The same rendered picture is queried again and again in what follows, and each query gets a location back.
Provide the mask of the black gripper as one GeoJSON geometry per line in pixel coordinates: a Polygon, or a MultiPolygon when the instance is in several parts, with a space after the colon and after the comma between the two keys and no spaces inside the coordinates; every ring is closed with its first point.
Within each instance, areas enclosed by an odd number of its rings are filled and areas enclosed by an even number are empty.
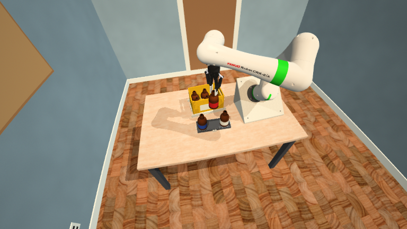
{"type": "Polygon", "coordinates": [[[214,79],[214,82],[215,82],[214,89],[215,89],[215,96],[216,96],[218,94],[218,88],[221,87],[222,79],[224,76],[221,76],[221,74],[220,74],[220,67],[216,67],[216,68],[208,67],[208,70],[205,71],[207,84],[209,84],[209,86],[210,86],[210,93],[211,93],[213,90],[213,79],[214,79]],[[219,81],[218,81],[218,77],[219,77],[219,81]]]}

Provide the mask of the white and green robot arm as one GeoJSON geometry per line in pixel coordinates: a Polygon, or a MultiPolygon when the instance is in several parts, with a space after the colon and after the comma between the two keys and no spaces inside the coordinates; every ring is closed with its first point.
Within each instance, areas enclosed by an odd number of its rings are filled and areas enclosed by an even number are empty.
{"type": "Polygon", "coordinates": [[[225,67],[260,79],[259,86],[249,87],[247,96],[252,102],[273,100],[279,87],[301,92],[312,83],[318,38],[312,33],[301,33],[277,58],[249,54],[224,46],[220,31],[206,33],[197,48],[197,57],[208,67],[225,67]],[[290,53],[290,54],[289,54],[290,53]]]}

